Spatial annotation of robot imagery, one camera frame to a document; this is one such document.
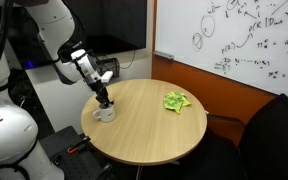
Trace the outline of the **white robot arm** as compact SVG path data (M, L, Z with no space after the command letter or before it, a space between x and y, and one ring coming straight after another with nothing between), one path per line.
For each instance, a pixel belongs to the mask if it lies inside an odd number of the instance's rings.
M63 0L0 0L0 179L65 179L40 144L36 120L19 105L22 95L34 99L34 89L24 63L13 67L11 58L48 63L62 83L84 80L100 105L112 105L86 50L71 46L68 57L61 57L74 31L74 18Z

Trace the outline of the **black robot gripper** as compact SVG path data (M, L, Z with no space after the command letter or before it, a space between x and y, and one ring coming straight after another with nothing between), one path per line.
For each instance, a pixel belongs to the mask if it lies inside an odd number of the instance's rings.
M96 93L97 98L101 100L101 102L99 103L99 107L105 109L105 102L102 100L108 99L108 92L106 86L100 80L90 83L89 86ZM114 105L114 100L108 101L108 106L110 105Z

